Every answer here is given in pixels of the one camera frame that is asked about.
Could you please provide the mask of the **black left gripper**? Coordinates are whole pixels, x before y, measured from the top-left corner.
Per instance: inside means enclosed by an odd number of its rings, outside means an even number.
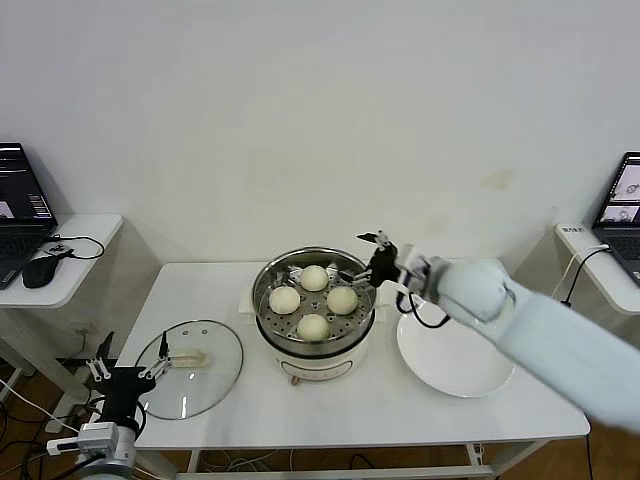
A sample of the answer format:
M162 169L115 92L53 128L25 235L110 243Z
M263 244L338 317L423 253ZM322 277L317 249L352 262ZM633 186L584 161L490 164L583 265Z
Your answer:
M106 361L111 349L114 331L110 331L98 346L96 354L86 361L94 380L95 390L104 396L100 420L117 426L138 428L135 420L139 398L154 389L154 380L160 380L171 368L167 332L161 336L158 358L147 367L114 367L109 370Z

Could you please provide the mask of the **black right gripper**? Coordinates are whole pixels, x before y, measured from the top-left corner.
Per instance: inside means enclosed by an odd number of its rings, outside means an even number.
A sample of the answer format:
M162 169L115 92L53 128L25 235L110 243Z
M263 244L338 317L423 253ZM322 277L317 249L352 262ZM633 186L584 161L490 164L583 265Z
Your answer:
M401 270L396 265L398 249L391 244L387 234L378 230L359 234L356 238L375 244L377 249L369 261L367 270L359 273L341 270L340 277L344 281L368 281L372 287L380 287L385 281L396 283L401 275Z

